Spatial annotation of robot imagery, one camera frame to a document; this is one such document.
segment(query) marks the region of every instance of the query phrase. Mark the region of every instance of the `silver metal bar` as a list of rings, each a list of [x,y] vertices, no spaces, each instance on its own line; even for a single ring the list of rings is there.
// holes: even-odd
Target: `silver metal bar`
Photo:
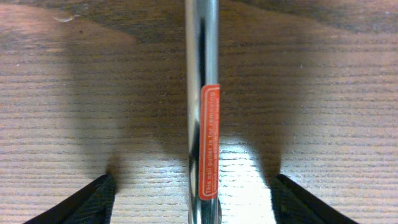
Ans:
[[[218,0],[185,0],[190,224],[221,223],[218,197],[198,194],[201,88],[218,83]]]

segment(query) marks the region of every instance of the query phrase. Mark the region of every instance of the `black object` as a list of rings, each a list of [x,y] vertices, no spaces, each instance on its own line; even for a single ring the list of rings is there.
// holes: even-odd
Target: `black object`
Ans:
[[[357,224],[285,175],[271,182],[272,208],[278,224]]]
[[[109,224],[115,195],[111,175],[102,175],[25,224]]]

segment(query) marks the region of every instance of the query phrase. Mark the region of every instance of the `red label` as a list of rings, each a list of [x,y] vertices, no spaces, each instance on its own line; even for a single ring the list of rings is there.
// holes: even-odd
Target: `red label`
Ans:
[[[199,197],[210,200],[218,193],[219,84],[201,89],[200,115]]]

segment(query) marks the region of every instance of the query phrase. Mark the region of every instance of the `metal nail puller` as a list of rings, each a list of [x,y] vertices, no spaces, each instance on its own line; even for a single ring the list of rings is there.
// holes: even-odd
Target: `metal nail puller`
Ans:
[[[186,0],[190,224],[220,224],[218,0]]]

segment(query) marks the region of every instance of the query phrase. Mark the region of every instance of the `wood grain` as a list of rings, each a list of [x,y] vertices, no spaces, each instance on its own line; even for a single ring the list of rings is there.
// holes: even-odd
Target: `wood grain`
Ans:
[[[106,169],[112,223],[186,223],[183,1],[1,2],[0,223]],[[278,172],[357,222],[398,223],[397,7],[221,1],[225,223],[274,223]]]

